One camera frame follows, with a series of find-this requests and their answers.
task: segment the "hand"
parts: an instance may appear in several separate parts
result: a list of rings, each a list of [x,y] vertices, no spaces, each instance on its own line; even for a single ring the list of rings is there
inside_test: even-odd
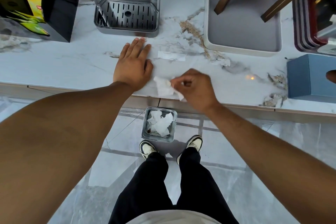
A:
[[[113,82],[127,83],[133,91],[138,91],[150,80],[153,64],[146,58],[151,45],[148,44],[141,50],[144,43],[142,37],[135,38],[131,44],[125,44],[115,66]]]
[[[174,89],[182,93],[188,103],[200,112],[205,113],[211,108],[221,106],[207,74],[192,68],[170,82]]]

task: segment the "marble tile floor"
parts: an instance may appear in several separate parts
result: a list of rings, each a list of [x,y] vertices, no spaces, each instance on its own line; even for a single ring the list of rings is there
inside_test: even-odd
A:
[[[0,97],[0,121],[30,103]],[[123,108],[88,173],[68,195],[49,224],[107,223],[120,192],[144,161],[139,153],[144,110]],[[250,119],[269,133],[288,141],[336,168],[336,128],[333,124],[300,124]],[[208,168],[240,224],[298,223],[246,165],[216,126],[203,115],[178,113],[175,140],[154,143],[166,156],[168,194],[180,194],[176,157],[195,134],[204,138],[201,162]],[[145,200],[155,200],[155,194]]]

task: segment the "black pants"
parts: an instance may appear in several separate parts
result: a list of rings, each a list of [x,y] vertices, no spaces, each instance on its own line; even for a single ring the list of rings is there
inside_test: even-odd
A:
[[[237,224],[212,175],[200,160],[195,148],[183,151],[180,158],[181,196],[173,205],[164,184],[168,163],[159,153],[150,154],[119,195],[108,224],[125,224],[143,213],[169,209],[195,211],[223,224]]]

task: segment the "blue tissue box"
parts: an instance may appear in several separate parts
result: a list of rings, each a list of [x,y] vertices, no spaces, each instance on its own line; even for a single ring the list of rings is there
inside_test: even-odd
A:
[[[336,57],[306,54],[287,63],[288,97],[336,103]]]

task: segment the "tissue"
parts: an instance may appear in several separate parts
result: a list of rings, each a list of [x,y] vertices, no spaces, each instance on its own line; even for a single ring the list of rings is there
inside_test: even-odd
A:
[[[171,86],[169,80],[157,76],[154,77],[153,80],[156,82],[157,94],[159,97],[171,96],[176,93],[180,101],[184,99],[184,96]]]
[[[161,111],[150,111],[146,131],[150,135],[167,137],[170,134],[168,127],[172,122],[173,115],[171,113],[166,114],[163,118]]]

